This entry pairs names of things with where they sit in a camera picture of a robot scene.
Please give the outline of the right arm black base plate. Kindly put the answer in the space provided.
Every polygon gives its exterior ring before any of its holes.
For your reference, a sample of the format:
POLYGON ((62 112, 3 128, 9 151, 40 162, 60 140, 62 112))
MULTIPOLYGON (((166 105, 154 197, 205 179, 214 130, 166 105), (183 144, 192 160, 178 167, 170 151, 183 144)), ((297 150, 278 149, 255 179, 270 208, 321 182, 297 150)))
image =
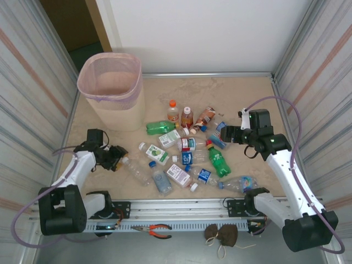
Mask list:
POLYGON ((242 199, 227 200, 227 211, 229 217, 264 217, 262 212, 258 211, 252 201, 242 199))

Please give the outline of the crushed bottle brown label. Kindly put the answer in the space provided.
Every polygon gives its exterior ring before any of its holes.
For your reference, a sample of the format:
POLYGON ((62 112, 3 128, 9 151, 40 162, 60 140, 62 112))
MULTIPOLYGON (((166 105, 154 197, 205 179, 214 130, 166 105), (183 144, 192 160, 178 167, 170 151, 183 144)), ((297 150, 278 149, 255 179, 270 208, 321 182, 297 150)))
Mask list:
POLYGON ((190 132, 195 135, 204 125, 211 121, 215 114, 216 111, 212 107, 206 107, 190 129, 190 132))

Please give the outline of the aluminium side rail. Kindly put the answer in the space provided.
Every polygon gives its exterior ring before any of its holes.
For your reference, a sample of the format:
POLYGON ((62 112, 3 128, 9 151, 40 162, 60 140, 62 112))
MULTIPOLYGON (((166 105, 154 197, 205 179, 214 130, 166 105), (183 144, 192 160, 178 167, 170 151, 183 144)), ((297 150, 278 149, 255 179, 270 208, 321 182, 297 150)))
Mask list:
MULTIPOLYGON (((272 85, 272 89, 273 89, 273 93, 275 96, 279 96, 281 97, 281 93, 279 91, 279 86, 277 81, 275 80, 275 78, 272 76, 272 80, 271 80, 271 85, 272 85)), ((285 132, 288 138, 288 141, 290 142, 291 146, 294 147, 296 140, 298 138, 298 134, 294 131, 294 129, 291 127, 291 121, 289 119, 289 115, 287 113, 286 107, 290 106, 290 104, 288 104, 287 102, 280 100, 280 99, 276 99, 277 101, 277 106, 280 112, 280 117, 283 121, 283 125, 285 128, 285 132)), ((309 181, 309 179, 306 177, 306 168, 305 165, 303 163, 303 159, 301 158, 301 153, 300 150, 298 149, 295 155, 295 159, 297 162, 298 167, 300 168, 300 171, 304 177, 304 179, 306 180, 308 186, 310 187, 310 189, 312 189, 311 183, 309 181)))
POLYGON ((51 184, 54 183, 57 180, 57 178, 60 177, 60 168, 61 168, 61 165, 62 165, 62 162, 63 162, 64 155, 66 153, 70 153, 71 152, 70 148, 65 148, 65 147, 67 146, 68 137, 69 137, 70 130, 71 130, 71 127, 72 127, 75 111, 76 111, 76 108, 77 108, 77 105, 78 105, 78 101, 79 101, 79 97, 80 97, 80 92, 77 90, 76 94, 75 94, 75 98, 74 98, 74 102, 73 102, 72 108, 71 108, 71 110, 69 112, 68 122, 67 122, 67 126, 66 126, 66 129, 65 129, 65 132, 64 132, 64 136, 63 136, 63 140, 62 140, 60 149, 59 149, 58 152, 55 152, 54 155, 53 155, 53 157, 56 158, 56 165, 55 165, 54 170, 53 170, 51 184))

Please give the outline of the clear bottle colourful label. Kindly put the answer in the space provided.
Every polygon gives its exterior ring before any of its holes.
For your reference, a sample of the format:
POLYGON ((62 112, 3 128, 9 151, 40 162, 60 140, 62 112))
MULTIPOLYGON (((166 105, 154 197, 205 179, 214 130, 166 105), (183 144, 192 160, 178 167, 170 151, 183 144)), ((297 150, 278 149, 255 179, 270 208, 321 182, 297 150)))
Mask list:
POLYGON ((239 176, 218 183, 218 188, 228 190, 234 193, 246 193, 249 190, 258 188, 258 183, 254 177, 239 176))

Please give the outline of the pink label bottle white cap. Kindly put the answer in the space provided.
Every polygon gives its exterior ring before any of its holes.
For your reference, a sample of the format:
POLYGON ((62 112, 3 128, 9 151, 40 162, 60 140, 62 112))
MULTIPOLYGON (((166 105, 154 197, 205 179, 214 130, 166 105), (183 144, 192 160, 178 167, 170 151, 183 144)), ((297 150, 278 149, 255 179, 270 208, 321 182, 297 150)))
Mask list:
POLYGON ((172 164, 167 169, 166 174, 180 187, 189 189, 191 192, 194 192, 198 187, 198 184, 193 181, 191 175, 189 175, 176 164, 172 164))

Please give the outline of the white green label bottle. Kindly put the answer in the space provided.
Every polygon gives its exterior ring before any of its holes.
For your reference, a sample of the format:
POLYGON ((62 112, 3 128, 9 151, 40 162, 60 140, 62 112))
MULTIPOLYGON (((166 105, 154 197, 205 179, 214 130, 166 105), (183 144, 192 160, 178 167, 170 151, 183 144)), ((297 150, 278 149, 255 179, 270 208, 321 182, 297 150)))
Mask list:
POLYGON ((189 135, 188 128, 174 129, 164 135, 158 137, 158 142, 161 148, 168 149, 177 143, 180 138, 184 138, 189 135))

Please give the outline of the orange drink bottle orange cap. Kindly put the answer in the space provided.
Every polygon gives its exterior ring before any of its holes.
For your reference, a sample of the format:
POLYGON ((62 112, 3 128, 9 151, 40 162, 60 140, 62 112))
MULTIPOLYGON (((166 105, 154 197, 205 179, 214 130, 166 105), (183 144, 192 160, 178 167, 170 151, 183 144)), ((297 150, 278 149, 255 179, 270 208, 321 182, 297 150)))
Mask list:
POLYGON ((179 121, 179 108, 177 107, 177 103, 175 100, 170 100, 169 108, 167 110, 167 118, 171 122, 179 121))

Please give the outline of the crushed bottle red blue label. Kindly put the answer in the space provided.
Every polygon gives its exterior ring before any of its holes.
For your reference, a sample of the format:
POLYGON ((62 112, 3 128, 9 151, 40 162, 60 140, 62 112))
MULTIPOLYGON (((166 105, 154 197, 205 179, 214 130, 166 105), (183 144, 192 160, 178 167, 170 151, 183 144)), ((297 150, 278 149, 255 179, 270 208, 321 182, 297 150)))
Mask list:
POLYGON ((215 144, 217 147, 219 147, 222 150, 225 150, 228 146, 228 144, 220 138, 220 133, 217 131, 211 133, 208 136, 208 139, 211 140, 213 144, 215 144))

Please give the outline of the clear bottle blue label white cap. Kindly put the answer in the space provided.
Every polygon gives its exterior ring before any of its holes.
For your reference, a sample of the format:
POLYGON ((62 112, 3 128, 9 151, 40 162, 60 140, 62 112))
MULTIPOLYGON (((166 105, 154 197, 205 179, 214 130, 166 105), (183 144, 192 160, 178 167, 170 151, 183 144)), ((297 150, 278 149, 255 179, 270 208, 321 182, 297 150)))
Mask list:
POLYGON ((208 161, 206 150, 183 151, 172 156, 172 162, 182 165, 201 164, 208 161))

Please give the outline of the clear bottle grey label blue cap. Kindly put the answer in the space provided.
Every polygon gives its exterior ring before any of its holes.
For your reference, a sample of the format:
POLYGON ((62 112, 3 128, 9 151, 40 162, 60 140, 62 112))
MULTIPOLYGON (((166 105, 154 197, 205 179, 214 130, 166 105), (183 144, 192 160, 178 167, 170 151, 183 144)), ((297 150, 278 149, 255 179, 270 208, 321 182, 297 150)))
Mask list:
POLYGON ((172 184, 164 172, 162 166, 157 164, 155 161, 151 161, 149 164, 150 169, 152 170, 152 179, 159 191, 160 194, 167 196, 172 191, 172 184))

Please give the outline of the green Sprite bottle yellow cap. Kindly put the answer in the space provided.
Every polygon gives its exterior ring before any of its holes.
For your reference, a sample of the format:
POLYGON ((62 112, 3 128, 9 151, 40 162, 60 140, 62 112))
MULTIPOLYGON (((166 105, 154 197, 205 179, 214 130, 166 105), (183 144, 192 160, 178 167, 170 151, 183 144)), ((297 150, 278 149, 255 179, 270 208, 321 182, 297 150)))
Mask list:
POLYGON ((232 172, 220 151, 215 149, 212 144, 207 145, 207 150, 209 160, 220 178, 223 178, 232 172))

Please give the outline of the clear bottle red cap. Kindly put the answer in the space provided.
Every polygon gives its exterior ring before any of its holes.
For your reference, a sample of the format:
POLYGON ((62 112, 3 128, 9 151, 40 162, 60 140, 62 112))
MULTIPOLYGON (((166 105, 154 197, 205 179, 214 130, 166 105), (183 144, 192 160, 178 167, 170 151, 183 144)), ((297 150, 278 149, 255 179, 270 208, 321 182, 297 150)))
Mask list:
POLYGON ((205 140, 199 137, 181 137, 176 141, 176 146, 181 152, 205 150, 210 144, 212 144, 211 140, 205 140))

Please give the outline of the clear unlabelled bottle white cap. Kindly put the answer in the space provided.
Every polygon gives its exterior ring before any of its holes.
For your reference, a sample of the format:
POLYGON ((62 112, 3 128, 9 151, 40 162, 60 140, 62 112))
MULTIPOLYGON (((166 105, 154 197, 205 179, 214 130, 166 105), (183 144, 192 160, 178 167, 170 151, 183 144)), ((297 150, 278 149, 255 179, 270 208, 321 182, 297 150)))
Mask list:
POLYGON ((122 164, 124 164, 125 169, 137 179, 142 186, 148 186, 150 184, 150 176, 137 160, 123 157, 122 164))

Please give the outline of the Fiji water bottle blue cap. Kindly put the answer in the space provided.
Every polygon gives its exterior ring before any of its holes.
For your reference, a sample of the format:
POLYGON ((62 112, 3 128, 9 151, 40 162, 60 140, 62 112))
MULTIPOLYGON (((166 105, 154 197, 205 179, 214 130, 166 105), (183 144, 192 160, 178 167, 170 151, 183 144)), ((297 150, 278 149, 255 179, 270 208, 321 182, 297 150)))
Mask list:
POLYGON ((200 130, 206 134, 207 138, 212 136, 219 138, 221 129, 226 126, 226 122, 210 122, 207 125, 202 126, 200 130))

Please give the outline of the green bottle without label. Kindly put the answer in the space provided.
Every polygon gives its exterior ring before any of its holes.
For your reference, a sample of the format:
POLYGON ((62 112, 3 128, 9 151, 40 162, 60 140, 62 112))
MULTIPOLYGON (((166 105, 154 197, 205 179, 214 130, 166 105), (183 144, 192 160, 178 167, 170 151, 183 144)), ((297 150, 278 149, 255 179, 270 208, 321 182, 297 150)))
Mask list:
POLYGON ((146 132, 148 135, 163 135, 178 128, 179 123, 173 123, 169 120, 146 124, 146 132))

